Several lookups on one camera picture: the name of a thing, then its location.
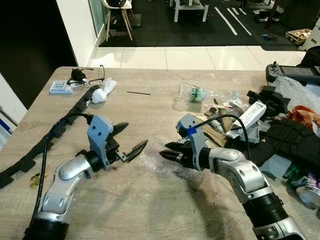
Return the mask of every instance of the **white floor line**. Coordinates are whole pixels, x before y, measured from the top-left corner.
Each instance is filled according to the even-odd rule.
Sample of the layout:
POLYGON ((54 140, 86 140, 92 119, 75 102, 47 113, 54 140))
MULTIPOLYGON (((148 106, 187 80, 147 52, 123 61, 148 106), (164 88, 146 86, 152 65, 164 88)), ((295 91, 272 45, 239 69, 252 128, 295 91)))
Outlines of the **white floor line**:
POLYGON ((247 15, 245 11, 243 11, 243 9, 241 7, 239 7, 240 12, 243 13, 243 15, 247 15))
POLYGON ((240 22, 240 20, 236 17, 236 15, 234 15, 234 13, 230 10, 230 8, 227 8, 228 12, 232 15, 232 17, 234 17, 235 20, 237 20, 238 23, 240 23, 240 25, 244 28, 244 30, 250 35, 252 36, 251 32, 248 31, 248 29, 240 22))
POLYGON ((235 14, 239 15, 239 13, 237 12, 237 10, 233 7, 232 10, 234 11, 235 14))
POLYGON ((217 7, 214 7, 214 9, 217 11, 217 13, 220 15, 220 17, 225 21, 225 23, 228 25, 228 27, 231 29, 234 35, 238 35, 234 27, 231 25, 231 23, 226 19, 226 17, 219 11, 217 7))

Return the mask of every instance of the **white tile floor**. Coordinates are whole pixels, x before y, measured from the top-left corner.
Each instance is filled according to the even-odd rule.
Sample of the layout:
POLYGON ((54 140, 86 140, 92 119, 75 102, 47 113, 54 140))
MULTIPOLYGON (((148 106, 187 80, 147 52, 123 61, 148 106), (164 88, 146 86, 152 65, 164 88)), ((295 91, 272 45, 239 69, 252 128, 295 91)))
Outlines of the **white tile floor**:
POLYGON ((99 47, 90 67, 124 69, 264 70, 277 61, 299 64, 301 51, 265 51, 260 46, 99 47))

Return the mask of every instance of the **white wall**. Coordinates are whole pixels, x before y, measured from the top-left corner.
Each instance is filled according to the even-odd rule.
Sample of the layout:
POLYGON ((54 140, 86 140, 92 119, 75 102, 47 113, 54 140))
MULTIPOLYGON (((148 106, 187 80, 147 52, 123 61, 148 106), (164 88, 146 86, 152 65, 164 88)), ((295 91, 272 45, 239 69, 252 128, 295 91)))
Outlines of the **white wall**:
MULTIPOLYGON (((17 123, 21 121, 27 109, 11 89, 5 78, 0 73, 0 105, 3 110, 17 123)), ((11 135, 0 126, 0 151, 11 135)))
POLYGON ((56 2, 76 61, 79 66, 85 66, 97 41, 88 0, 56 0, 56 2))

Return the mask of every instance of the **wooden table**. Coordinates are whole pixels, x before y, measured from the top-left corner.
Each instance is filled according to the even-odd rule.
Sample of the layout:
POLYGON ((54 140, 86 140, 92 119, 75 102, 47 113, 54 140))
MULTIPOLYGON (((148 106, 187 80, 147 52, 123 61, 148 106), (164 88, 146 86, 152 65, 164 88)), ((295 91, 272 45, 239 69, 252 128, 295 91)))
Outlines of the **wooden table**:
MULTIPOLYGON (((49 94, 52 82, 68 79, 70 72, 70 67, 61 67, 49 79, 0 152, 1 170, 26 154, 84 94, 86 89, 71 95, 49 94)), ((88 79, 97 78, 97 72, 86 72, 88 79)), ((181 82, 215 91, 238 91, 247 101, 248 90, 258 91, 266 84, 265 73, 107 69, 106 74, 118 85, 105 103, 91 104, 87 112, 108 117, 115 124, 129 122, 116 136, 124 151, 129 152, 145 139, 149 143, 134 161, 116 162, 116 170, 100 171, 87 181, 77 200, 67 239, 255 240, 252 224, 225 179, 205 170, 203 183, 195 191, 176 175, 181 167, 161 158, 158 152, 165 143, 179 138, 175 125, 186 113, 175 101, 181 82)), ((77 119, 48 152, 44 191, 51 185, 58 165, 89 148, 87 128, 84 119, 77 119)), ((37 192, 29 187, 29 181, 40 171, 41 156, 36 162, 30 171, 17 173, 10 185, 0 189, 0 239, 20 240, 24 235, 37 192)), ((201 179, 201 174, 193 174, 193 179, 201 179)), ((288 194, 282 182, 270 183, 308 239, 319 240, 320 220, 315 212, 288 194)))

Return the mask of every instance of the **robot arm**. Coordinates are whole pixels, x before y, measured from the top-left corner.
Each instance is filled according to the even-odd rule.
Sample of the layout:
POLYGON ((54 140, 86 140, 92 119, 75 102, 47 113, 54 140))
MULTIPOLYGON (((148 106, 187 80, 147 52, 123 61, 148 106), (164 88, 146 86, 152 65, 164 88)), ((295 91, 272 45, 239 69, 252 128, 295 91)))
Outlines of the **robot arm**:
POLYGON ((170 142, 160 154, 184 167, 210 169, 226 178, 253 224, 258 240, 307 240, 295 220, 288 216, 259 168, 238 150, 208 148, 203 130, 190 130, 196 123, 191 114, 177 124, 183 143, 170 142))
POLYGON ((117 160, 130 162, 138 156, 147 140, 125 154, 113 136, 128 123, 113 125, 110 120, 94 116, 87 135, 90 151, 82 150, 74 159, 62 163, 55 171, 38 212, 25 231, 24 240, 64 240, 76 207, 76 199, 87 179, 101 169, 107 170, 117 160))

